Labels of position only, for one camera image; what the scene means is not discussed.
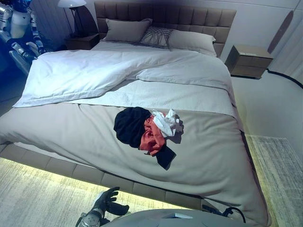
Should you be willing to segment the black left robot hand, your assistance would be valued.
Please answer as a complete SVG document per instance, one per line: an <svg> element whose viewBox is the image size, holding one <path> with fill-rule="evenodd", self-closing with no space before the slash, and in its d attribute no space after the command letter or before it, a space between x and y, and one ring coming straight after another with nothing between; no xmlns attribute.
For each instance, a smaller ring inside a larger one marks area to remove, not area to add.
<svg viewBox="0 0 303 227"><path fill-rule="evenodd" d="M120 187L117 186L103 192L95 201L92 209L100 211L103 216L106 211L118 216L125 215L129 211L129 206L116 203L119 190Z"/></svg>

